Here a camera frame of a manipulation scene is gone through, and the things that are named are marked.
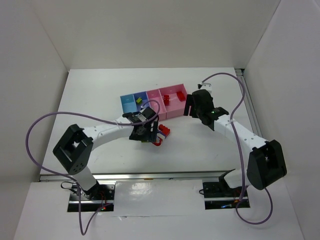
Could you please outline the red flower printed lego piece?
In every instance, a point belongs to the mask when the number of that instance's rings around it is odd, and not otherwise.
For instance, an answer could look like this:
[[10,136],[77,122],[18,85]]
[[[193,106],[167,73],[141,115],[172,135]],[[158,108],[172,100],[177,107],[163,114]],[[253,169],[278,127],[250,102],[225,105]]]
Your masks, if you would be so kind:
[[158,147],[162,144],[162,142],[163,140],[161,138],[158,138],[155,142],[153,142],[153,144]]

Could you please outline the white lego brick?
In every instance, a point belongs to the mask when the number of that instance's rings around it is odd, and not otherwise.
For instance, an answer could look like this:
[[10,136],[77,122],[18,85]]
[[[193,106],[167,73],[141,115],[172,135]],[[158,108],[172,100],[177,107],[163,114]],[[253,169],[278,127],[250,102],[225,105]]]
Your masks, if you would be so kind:
[[165,140],[167,138],[167,136],[165,134],[163,134],[162,132],[158,133],[158,137],[161,138],[162,140]]

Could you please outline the red stepped lego brick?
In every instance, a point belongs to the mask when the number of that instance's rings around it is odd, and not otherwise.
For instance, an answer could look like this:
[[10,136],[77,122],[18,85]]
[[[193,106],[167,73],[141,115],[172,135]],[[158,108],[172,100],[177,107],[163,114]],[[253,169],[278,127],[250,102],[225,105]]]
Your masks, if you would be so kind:
[[166,137],[171,133],[171,130],[170,130],[168,127],[166,127],[165,125],[163,125],[163,124],[160,124],[160,125],[158,126],[158,129],[161,130],[162,133],[163,133],[164,135],[166,135]]

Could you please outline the small red lego brick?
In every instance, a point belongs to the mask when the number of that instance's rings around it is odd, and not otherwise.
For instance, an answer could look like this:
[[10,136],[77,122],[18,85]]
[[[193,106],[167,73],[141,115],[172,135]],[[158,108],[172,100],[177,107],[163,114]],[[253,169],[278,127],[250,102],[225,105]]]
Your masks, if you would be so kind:
[[165,106],[169,106],[170,105],[170,96],[165,94],[163,95],[163,103]]

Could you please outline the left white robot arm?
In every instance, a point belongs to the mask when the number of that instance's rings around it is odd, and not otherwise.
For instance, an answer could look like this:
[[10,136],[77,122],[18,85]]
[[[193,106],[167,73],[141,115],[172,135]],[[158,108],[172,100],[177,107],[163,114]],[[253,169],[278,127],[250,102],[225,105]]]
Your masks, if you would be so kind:
[[81,190],[93,199],[105,189],[88,167],[91,152],[120,138],[154,143],[157,133],[157,114],[147,106],[141,111],[124,113],[118,119],[98,126],[81,128],[77,124],[70,125],[55,145],[53,154],[67,173],[77,181]]

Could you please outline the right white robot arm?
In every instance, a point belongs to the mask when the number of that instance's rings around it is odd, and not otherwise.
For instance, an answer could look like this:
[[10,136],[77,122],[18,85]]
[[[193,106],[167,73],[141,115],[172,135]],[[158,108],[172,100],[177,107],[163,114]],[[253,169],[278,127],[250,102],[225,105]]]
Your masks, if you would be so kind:
[[223,173],[218,182],[222,190],[253,186],[263,190],[287,175],[281,144],[268,141],[245,128],[222,107],[215,107],[213,97],[200,89],[186,96],[184,115],[226,137],[241,148],[240,168]]

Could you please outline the small pink plastic bin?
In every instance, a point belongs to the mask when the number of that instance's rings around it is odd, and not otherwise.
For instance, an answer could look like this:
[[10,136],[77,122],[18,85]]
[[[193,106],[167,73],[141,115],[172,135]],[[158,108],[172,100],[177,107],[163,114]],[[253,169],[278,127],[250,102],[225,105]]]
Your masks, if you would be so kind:
[[167,118],[167,111],[166,111],[166,107],[165,107],[160,90],[159,89],[149,90],[146,92],[146,94],[147,94],[148,100],[151,100],[149,102],[150,107],[155,112],[157,112],[160,106],[159,113],[158,113],[159,120],[164,121]]

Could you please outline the dark blue plastic bin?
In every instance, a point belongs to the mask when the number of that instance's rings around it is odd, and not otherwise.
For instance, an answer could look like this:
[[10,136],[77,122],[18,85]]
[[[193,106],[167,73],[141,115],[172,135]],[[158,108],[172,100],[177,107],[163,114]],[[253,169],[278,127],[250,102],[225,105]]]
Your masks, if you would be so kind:
[[146,91],[134,93],[133,97],[138,111],[150,106]]

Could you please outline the light blue plastic bin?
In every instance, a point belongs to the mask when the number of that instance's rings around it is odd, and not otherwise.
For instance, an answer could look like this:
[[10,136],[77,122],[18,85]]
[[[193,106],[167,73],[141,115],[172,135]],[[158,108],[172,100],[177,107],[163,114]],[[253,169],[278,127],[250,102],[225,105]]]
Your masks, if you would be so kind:
[[120,96],[120,101],[124,114],[137,112],[136,100],[133,94]]

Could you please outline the aluminium rail front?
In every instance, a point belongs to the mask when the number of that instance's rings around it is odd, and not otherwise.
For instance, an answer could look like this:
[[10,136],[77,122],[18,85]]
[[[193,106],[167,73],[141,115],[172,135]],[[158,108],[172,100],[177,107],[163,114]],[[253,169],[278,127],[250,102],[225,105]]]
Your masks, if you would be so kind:
[[185,172],[149,172],[149,173],[102,173],[93,174],[98,181],[111,180],[182,180],[217,179],[226,171],[185,171]]

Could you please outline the aluminium rail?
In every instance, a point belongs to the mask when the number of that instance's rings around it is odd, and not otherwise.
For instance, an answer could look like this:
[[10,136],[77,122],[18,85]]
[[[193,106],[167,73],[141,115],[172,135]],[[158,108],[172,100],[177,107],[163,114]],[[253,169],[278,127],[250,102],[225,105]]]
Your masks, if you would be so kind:
[[226,171],[185,171],[185,172],[149,172],[149,173],[102,173],[93,174],[98,181],[111,180],[182,180],[217,179]]
[[235,130],[237,132],[237,137],[239,145],[241,147],[241,155],[243,158],[243,169],[247,170],[250,153],[253,148],[260,148],[266,144],[267,139],[262,137],[262,133],[258,124],[258,119],[254,106],[252,103],[251,96],[249,94],[249,89],[245,81],[244,71],[240,69],[235,70],[236,77],[240,80],[241,84],[240,90],[244,94],[243,101],[241,105],[245,105],[248,112],[249,121],[251,128],[247,128],[240,123],[240,119],[235,117],[233,122]]

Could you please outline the aluminium rail right side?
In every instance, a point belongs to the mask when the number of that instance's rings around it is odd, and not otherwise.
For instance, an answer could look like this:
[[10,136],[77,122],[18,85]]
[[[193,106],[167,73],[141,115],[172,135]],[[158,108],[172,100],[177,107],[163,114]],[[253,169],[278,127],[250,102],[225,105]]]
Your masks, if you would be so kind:
[[236,77],[240,80],[241,84],[240,90],[244,94],[243,101],[241,105],[245,105],[248,112],[249,121],[251,128],[247,128],[240,123],[240,119],[235,117],[233,122],[235,130],[237,132],[237,137],[239,145],[241,147],[241,155],[243,158],[243,169],[247,170],[250,153],[253,148],[260,148],[266,144],[267,139],[262,137],[262,133],[258,124],[258,119],[254,106],[252,103],[251,96],[249,94],[249,89],[245,81],[244,71],[240,69],[235,70]]

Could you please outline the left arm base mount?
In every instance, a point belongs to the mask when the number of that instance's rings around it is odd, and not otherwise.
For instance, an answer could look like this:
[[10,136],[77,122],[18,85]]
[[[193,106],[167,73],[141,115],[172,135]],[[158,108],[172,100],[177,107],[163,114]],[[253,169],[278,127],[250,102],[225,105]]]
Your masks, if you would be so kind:
[[[60,184],[63,190],[69,191],[69,200],[67,205],[68,213],[79,212],[79,196],[77,194],[77,185],[72,181],[63,181]],[[114,198],[116,183],[114,181],[107,181],[100,183],[101,189],[98,190],[94,196],[89,196],[81,190],[81,212],[95,212],[98,208],[103,207],[101,212],[114,211]]]

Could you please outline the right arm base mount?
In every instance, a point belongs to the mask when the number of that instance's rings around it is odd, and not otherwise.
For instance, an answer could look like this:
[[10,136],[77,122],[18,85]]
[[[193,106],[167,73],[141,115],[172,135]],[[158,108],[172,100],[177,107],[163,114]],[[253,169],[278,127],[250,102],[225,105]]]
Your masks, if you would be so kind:
[[250,207],[248,193],[244,193],[243,202],[240,202],[242,188],[230,188],[225,182],[224,176],[231,171],[203,172],[202,188],[198,193],[204,198],[205,210],[235,209],[237,204],[239,208]]

